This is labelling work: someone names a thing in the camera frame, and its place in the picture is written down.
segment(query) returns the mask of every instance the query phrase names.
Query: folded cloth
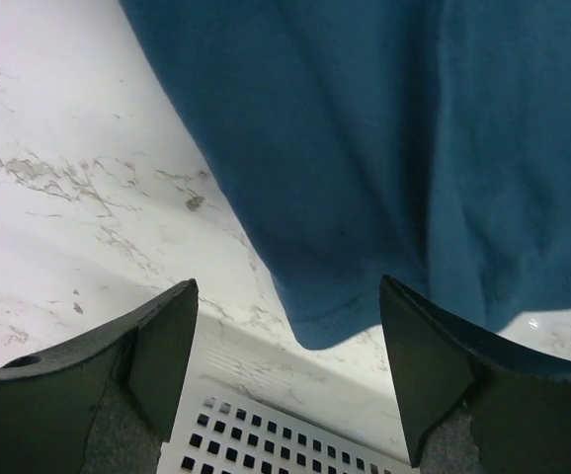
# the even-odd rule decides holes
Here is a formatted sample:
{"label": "folded cloth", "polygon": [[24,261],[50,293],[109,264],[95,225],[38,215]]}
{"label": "folded cloth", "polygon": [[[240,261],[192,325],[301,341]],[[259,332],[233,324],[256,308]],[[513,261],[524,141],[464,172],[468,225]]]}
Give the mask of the folded cloth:
{"label": "folded cloth", "polygon": [[305,347],[571,308],[571,2],[122,4]]}

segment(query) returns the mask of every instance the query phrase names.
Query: white table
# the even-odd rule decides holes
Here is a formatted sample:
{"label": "white table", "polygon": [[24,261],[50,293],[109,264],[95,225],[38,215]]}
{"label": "white table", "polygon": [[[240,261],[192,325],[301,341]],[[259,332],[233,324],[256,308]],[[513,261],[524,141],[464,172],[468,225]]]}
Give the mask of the white table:
{"label": "white table", "polygon": [[[379,328],[297,345],[115,0],[0,0],[0,365],[194,277],[195,376],[405,458]],[[571,358],[571,314],[506,335]]]}

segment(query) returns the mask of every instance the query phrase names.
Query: marble tabletop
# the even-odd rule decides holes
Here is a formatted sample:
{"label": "marble tabletop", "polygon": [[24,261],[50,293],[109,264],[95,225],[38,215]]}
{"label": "marble tabletop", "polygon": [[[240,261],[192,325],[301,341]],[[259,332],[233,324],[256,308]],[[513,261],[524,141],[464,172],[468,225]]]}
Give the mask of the marble tabletop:
{"label": "marble tabletop", "polygon": [[[200,286],[202,327],[212,328],[205,344],[217,345],[212,335],[227,328],[247,338],[240,345],[257,341],[312,367],[303,375],[315,393],[332,392],[349,416],[332,419],[322,396],[302,400],[305,376],[283,388],[283,404],[356,437],[377,424],[361,437],[380,449],[391,441],[404,456],[380,329],[327,351],[295,342],[267,270],[118,3],[0,0],[0,365],[190,277]],[[571,358],[564,314],[523,315],[505,335]],[[333,388],[334,379],[347,388]]]}

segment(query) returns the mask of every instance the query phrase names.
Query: square hole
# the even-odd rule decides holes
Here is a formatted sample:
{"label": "square hole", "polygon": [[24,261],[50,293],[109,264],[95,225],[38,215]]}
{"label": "square hole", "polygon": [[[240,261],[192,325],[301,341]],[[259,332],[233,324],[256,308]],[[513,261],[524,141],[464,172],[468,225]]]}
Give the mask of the square hole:
{"label": "square hole", "polygon": [[204,413],[200,413],[198,415],[198,421],[196,423],[198,423],[198,425],[200,425],[201,427],[205,427],[206,425],[208,425],[208,416],[205,415]]}
{"label": "square hole", "polygon": [[239,441],[242,438],[242,431],[239,428],[233,428],[230,431],[230,437]]}
{"label": "square hole", "polygon": [[253,456],[251,456],[250,454],[246,454],[244,456],[243,464],[244,464],[244,467],[252,469],[253,467],[255,467],[255,458]]}
{"label": "square hole", "polygon": [[260,471],[262,474],[272,474],[273,473],[273,465],[270,462],[262,462],[262,469]]}
{"label": "square hole", "polygon": [[226,456],[225,457],[230,462],[237,462],[237,449],[233,449],[232,447],[229,447],[228,449],[226,449]]}
{"label": "square hole", "polygon": [[259,444],[259,438],[257,435],[252,433],[248,434],[248,445],[257,447],[257,444]]}
{"label": "square hole", "polygon": [[224,433],[224,430],[226,430],[226,423],[217,420],[215,422],[215,426],[213,427],[213,431],[216,433]]}
{"label": "square hole", "polygon": [[191,439],[189,440],[189,446],[196,447],[200,449],[200,446],[203,444],[203,437],[199,434],[193,433],[191,435]]}
{"label": "square hole", "polygon": [[219,453],[219,442],[211,441],[208,444],[208,448],[206,449],[206,452],[210,452],[211,454],[218,454]]}
{"label": "square hole", "polygon": [[196,465],[196,460],[193,457],[185,456],[183,462],[180,464],[180,468],[185,471],[193,471]]}

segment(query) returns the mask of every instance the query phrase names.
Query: white perforated basket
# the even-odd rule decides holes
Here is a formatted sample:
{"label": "white perforated basket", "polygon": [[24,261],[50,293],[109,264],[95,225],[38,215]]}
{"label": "white perforated basket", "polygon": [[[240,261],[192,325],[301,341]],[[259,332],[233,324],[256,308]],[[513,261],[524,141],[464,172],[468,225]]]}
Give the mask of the white perforated basket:
{"label": "white perforated basket", "polygon": [[188,380],[158,474],[405,474],[409,466],[206,380]]}

